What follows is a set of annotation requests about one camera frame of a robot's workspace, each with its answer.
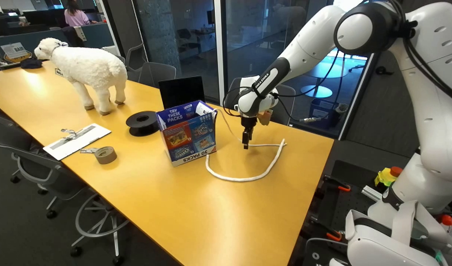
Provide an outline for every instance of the sheep model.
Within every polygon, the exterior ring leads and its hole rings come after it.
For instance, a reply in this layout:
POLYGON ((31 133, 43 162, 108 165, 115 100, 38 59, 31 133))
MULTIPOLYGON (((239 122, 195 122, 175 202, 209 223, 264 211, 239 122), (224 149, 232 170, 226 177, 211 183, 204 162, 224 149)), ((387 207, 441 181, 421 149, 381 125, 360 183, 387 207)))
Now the sheep model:
POLYGON ((97 94, 97 112, 106 115, 112 111, 109 87, 115 87, 115 103, 125 100, 124 85, 127 71, 121 59, 102 48, 68 47, 65 41, 43 38, 34 48, 38 59, 48 59, 75 88, 84 109, 93 109, 93 100, 85 85, 91 85, 97 94))

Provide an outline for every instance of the box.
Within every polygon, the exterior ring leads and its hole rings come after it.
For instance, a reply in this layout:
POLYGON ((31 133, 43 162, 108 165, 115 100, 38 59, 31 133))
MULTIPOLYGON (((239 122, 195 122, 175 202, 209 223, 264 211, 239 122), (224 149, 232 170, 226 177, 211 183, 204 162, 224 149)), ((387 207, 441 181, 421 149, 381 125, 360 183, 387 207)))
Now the box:
POLYGON ((156 122, 174 165, 215 150, 215 109, 202 100, 156 112, 156 122))

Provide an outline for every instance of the black tape roll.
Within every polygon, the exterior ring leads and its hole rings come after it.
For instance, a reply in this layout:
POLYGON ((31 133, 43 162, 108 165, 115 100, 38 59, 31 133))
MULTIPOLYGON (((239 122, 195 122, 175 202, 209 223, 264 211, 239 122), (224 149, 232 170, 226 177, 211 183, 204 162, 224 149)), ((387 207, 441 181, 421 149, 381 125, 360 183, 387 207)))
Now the black tape roll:
POLYGON ((136 112, 125 119, 125 124, 133 136, 146 136, 158 130, 156 116, 152 111, 136 112))

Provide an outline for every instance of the wooden table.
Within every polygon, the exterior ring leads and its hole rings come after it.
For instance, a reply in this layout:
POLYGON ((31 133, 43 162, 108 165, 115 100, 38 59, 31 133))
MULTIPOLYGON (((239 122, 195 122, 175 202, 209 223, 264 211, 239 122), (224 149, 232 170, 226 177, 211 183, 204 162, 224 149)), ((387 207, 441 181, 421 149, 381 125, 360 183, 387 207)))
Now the wooden table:
MULTIPOLYGON (((116 161, 102 165, 93 155, 74 153, 63 159, 65 165, 180 263, 285 266, 332 139, 280 124, 257 125, 251 143, 279 143, 285 137, 288 146, 277 164, 257 181, 223 181, 206 173, 205 158, 171 165, 159 131, 131 136, 125 118, 159 111, 162 103, 156 88, 139 82, 128 81, 125 93, 125 105, 103 116, 84 111, 75 90, 48 63, 34 71, 0 71, 0 109, 41 145, 59 139, 62 127, 97 122, 112 130, 91 146, 110 145, 116 161)), ((276 147, 242 149, 240 122, 224 119, 223 111, 215 127, 217 152, 211 155, 215 171, 252 176, 274 156, 276 147)))

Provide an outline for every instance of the paper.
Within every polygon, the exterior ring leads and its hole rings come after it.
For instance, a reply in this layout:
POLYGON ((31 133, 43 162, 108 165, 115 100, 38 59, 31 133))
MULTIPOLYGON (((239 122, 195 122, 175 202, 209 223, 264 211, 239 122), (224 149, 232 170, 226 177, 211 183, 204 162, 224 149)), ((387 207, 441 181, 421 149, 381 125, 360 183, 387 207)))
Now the paper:
POLYGON ((44 150, 53 158, 62 159, 109 133, 110 130, 93 122, 78 130, 72 137, 60 137, 44 146, 44 150))

